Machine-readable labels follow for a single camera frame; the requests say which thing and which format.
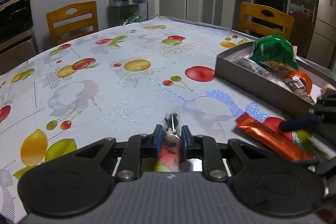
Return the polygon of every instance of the gray box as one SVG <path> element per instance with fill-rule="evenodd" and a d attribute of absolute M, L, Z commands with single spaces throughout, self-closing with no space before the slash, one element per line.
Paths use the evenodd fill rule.
<path fill-rule="evenodd" d="M 293 118 L 307 115 L 313 105 L 266 78 L 229 61 L 233 57 L 245 57 L 252 53 L 253 46 L 254 42 L 248 42 L 220 53 L 216 60 L 215 75 L 246 90 Z M 324 68 L 319 70 L 316 64 L 314 66 L 308 64 L 310 63 L 308 60 L 305 63 L 297 58 L 296 62 L 299 70 L 309 75 L 314 84 L 319 87 L 323 87 L 325 84 L 336 87 L 336 80 L 332 72 L 323 70 Z M 316 138 L 336 148 L 336 125 L 321 123 L 309 131 L 315 133 Z"/>

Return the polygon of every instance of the orange snack bar wrapper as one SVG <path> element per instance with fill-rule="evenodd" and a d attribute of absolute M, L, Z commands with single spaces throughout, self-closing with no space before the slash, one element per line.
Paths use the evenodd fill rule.
<path fill-rule="evenodd" d="M 282 155 L 290 161 L 312 160 L 313 155 L 308 155 L 300 147 L 274 132 L 266 125 L 249 116 L 246 112 L 236 119 L 238 128 L 244 130 L 249 136 L 261 142 L 275 153 Z"/>

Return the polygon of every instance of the kitchen appliance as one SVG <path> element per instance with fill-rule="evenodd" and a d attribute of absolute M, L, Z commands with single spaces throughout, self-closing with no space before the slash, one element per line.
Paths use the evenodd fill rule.
<path fill-rule="evenodd" d="M 336 0 L 319 0 L 307 59 L 336 70 Z"/>
<path fill-rule="evenodd" d="M 0 0 L 0 75 L 38 53 L 30 0 Z"/>

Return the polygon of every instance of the metal screw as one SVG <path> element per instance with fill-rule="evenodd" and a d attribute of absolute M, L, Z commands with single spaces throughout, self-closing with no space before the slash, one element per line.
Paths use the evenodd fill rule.
<path fill-rule="evenodd" d="M 121 179 L 130 179 L 134 176 L 134 173 L 131 170 L 121 170 L 117 175 Z"/>
<path fill-rule="evenodd" d="M 227 177 L 227 174 L 223 170 L 212 170 L 210 172 L 210 176 L 212 176 L 215 179 L 222 179 Z"/>

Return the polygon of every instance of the black object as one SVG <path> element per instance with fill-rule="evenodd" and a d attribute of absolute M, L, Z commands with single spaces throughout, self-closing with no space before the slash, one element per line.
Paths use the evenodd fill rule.
<path fill-rule="evenodd" d="M 0 44 L 32 27 L 30 0 L 0 1 Z"/>
<path fill-rule="evenodd" d="M 195 223 L 194 215 L 202 223 L 323 223 L 313 212 L 324 184 L 307 168 L 240 140 L 192 136 L 183 126 L 184 156 L 201 159 L 202 173 L 143 173 L 142 159 L 157 157 L 162 139 L 157 125 L 151 135 L 105 138 L 29 170 L 18 183 L 28 213 L 21 224 Z M 157 208 L 177 219 L 158 218 Z"/>
<path fill-rule="evenodd" d="M 336 93 L 318 97 L 309 115 L 281 122 L 279 129 L 283 132 L 312 129 L 321 123 L 336 124 Z"/>

